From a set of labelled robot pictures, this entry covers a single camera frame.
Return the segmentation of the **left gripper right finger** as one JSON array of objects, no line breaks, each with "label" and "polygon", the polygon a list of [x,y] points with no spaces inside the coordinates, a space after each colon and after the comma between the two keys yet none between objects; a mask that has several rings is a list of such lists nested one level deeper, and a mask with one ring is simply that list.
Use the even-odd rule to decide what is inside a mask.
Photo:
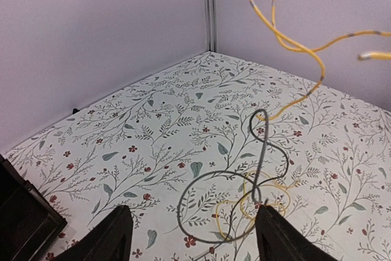
[{"label": "left gripper right finger", "polygon": [[255,218],[260,260],[266,261],[333,261],[294,228],[272,206],[262,205]]}]

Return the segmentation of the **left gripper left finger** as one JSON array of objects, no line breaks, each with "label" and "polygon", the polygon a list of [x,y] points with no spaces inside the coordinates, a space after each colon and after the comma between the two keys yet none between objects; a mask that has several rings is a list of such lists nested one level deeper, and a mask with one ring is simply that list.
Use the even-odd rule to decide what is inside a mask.
[{"label": "left gripper left finger", "polygon": [[119,205],[82,240],[59,255],[60,260],[129,260],[133,219],[129,207]]}]

